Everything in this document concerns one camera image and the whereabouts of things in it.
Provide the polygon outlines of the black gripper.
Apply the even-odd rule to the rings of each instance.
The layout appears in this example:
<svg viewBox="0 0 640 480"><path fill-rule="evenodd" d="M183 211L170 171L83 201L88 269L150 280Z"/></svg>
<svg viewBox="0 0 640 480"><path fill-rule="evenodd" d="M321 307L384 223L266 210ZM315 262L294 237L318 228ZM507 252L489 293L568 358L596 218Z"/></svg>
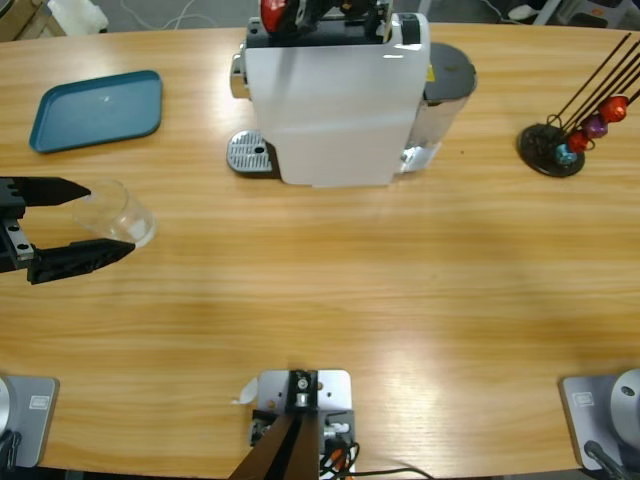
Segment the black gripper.
<svg viewBox="0 0 640 480"><path fill-rule="evenodd" d="M288 2L288 9L291 34L313 32L320 20L357 21L375 16L375 2L369 0L294 0Z"/></svg>
<svg viewBox="0 0 640 480"><path fill-rule="evenodd" d="M92 273L136 249L134 243L93 239L67 246L34 249L19 221L26 207L57 206L88 196L91 191L59 177L1 178L1 272L26 269L32 284Z"/></svg>

